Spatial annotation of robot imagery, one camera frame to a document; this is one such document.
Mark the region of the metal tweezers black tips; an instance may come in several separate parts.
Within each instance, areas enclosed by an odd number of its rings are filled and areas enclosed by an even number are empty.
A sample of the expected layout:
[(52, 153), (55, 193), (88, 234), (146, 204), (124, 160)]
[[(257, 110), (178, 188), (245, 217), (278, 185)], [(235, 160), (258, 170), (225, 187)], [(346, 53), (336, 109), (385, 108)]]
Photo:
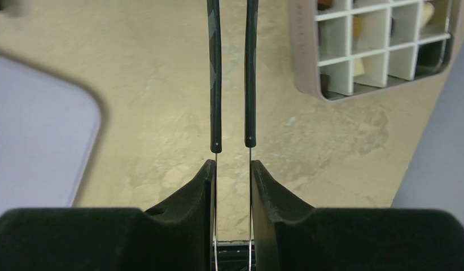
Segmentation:
[[(244, 144), (249, 150), (248, 270), (253, 267), (252, 149), (256, 146), (256, 48), (258, 1), (247, 1), (244, 47)], [(210, 76), (210, 150), (222, 151), (222, 45), (219, 1), (207, 1)]]

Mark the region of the lilac plastic tray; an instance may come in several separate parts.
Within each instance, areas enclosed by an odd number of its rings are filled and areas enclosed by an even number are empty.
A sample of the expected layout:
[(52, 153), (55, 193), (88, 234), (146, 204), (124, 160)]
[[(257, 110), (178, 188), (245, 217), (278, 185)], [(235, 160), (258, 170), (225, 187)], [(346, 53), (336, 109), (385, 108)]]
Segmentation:
[(101, 120), (84, 88), (0, 56), (0, 216), (70, 207)]

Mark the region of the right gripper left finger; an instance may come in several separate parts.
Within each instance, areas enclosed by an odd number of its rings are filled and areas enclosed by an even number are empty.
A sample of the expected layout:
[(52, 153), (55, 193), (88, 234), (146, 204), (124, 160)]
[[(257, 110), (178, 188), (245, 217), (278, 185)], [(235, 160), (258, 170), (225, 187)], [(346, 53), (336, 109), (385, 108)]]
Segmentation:
[(157, 205), (17, 208), (0, 217), (0, 270), (211, 270), (216, 164)]

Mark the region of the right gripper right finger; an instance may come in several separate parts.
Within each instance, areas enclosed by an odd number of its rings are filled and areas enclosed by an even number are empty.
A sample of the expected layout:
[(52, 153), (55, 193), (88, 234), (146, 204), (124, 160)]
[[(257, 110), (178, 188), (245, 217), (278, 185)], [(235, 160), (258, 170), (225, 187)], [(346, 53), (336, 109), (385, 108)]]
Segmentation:
[(251, 162), (257, 270), (464, 270), (464, 227), (436, 209), (316, 208)]

